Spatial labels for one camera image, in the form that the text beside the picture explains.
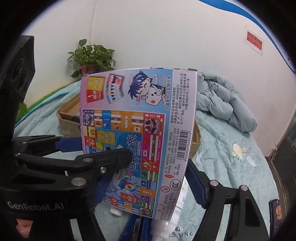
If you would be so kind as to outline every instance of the metal bolt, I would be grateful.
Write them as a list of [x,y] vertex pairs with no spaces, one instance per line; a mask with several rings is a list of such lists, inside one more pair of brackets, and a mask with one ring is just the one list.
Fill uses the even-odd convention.
[[211,181],[210,181],[210,184],[211,184],[212,186],[216,187],[216,186],[218,186],[219,183],[218,183],[216,180],[211,180]]
[[107,171],[106,167],[101,167],[101,173],[104,174]]
[[83,186],[84,184],[86,184],[86,180],[83,177],[75,177],[72,179],[71,183],[74,186],[80,187],[80,186]]
[[247,187],[246,185],[242,185],[242,186],[241,186],[241,189],[242,189],[243,191],[248,191],[248,187]]
[[87,157],[87,158],[84,158],[84,159],[83,159],[83,161],[85,161],[85,162],[92,162],[92,161],[93,161],[93,159],[92,159],[92,158],[89,158],[89,157]]

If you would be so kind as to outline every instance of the person's finger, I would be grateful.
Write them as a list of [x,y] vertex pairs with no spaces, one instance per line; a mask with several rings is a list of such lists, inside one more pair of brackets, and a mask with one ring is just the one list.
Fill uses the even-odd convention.
[[18,232],[20,233],[20,235],[23,238],[28,238],[29,234],[30,234],[30,230],[31,230],[32,225],[27,225],[24,227],[21,227],[19,224],[16,226],[16,229],[18,230]]
[[18,218],[17,218],[17,223],[18,223],[21,227],[24,227],[24,226],[27,226],[27,225],[32,226],[33,221],[30,221],[30,220],[23,220],[23,219],[18,219]]

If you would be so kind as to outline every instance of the light blue quilt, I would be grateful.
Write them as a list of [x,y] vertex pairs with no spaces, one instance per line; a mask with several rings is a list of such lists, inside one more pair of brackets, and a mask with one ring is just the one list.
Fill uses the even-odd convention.
[[[62,136],[56,109],[80,91],[76,82],[60,90],[22,118],[15,128],[15,136],[55,134]],[[268,202],[278,198],[278,192],[268,164],[249,133],[240,132],[226,121],[213,117],[208,112],[196,111],[196,119],[201,131],[202,143],[193,158],[197,168],[210,179],[218,180],[227,187],[238,188],[245,184],[251,190],[269,231]],[[74,159],[81,152],[54,153],[53,158]],[[122,217],[109,213],[110,207],[101,203],[96,207],[96,217],[107,241],[118,240],[129,214]],[[179,220],[180,231],[169,240],[192,240],[202,220],[204,210],[196,204],[189,190]],[[226,232],[229,207],[226,206],[222,224],[216,240],[223,240]],[[72,220],[76,240],[81,240],[77,222]]]

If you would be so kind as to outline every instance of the brown cardboard box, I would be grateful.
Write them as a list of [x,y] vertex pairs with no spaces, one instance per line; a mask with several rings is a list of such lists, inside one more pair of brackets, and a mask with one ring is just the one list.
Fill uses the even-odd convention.
[[61,133],[67,137],[81,137],[80,123],[73,117],[80,110],[80,94],[75,95],[57,109],[56,114],[61,126]]
[[[80,110],[80,94],[65,102],[57,109],[61,133],[68,137],[81,137],[80,124],[73,121],[73,116]],[[189,158],[193,158],[201,144],[201,135],[197,122],[194,124]]]
[[193,128],[192,140],[191,140],[191,148],[189,151],[189,159],[192,159],[194,157],[201,142],[202,142],[202,137],[200,135],[200,129],[198,127],[197,122],[195,121],[194,128]]

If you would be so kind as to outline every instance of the barcode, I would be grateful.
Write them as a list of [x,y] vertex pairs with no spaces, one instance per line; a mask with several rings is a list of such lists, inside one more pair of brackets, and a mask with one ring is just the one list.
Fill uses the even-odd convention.
[[178,151],[177,151],[177,157],[176,159],[185,159],[186,155],[186,148],[187,148],[187,142],[189,138],[190,131],[180,131],[180,137],[178,142]]

